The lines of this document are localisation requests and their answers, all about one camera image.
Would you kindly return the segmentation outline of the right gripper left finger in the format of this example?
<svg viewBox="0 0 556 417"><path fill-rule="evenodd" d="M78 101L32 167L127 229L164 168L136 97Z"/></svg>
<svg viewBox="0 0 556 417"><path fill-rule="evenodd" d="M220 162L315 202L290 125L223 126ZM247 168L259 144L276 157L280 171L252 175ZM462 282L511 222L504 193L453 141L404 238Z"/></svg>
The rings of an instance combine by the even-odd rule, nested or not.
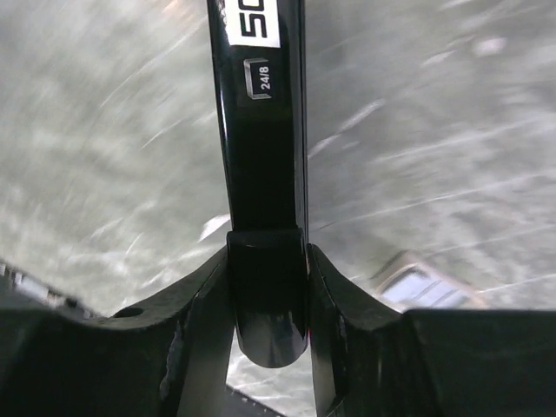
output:
<svg viewBox="0 0 556 417"><path fill-rule="evenodd" d="M219 251L195 272L111 317L52 308L1 267L4 416L216 416L234 319Z"/></svg>

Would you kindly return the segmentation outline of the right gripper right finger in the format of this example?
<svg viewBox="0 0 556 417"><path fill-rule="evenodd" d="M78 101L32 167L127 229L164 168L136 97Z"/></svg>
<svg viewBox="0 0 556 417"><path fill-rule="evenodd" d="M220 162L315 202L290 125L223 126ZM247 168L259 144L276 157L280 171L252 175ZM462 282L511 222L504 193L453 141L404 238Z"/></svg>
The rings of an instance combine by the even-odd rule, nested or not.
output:
<svg viewBox="0 0 556 417"><path fill-rule="evenodd" d="M415 309L400 314L316 246L310 345L320 416L552 416L552 311Z"/></svg>

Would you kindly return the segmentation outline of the staple tray with staples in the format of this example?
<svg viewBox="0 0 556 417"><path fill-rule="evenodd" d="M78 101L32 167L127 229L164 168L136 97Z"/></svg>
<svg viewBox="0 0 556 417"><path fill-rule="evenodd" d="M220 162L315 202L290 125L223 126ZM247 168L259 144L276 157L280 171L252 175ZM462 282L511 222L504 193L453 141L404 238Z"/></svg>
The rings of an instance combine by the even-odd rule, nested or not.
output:
<svg viewBox="0 0 556 417"><path fill-rule="evenodd" d="M488 307L472 287L441 272L413 251L394 256L372 282L372 296L399 313L416 308Z"/></svg>

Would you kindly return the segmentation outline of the black stapler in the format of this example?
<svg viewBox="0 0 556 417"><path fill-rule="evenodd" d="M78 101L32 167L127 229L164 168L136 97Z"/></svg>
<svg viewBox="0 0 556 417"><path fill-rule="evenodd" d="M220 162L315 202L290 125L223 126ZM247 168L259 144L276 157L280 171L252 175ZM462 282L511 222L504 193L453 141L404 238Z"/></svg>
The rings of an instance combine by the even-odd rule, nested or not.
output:
<svg viewBox="0 0 556 417"><path fill-rule="evenodd" d="M286 367L308 344L305 4L211 1L208 23L237 338Z"/></svg>

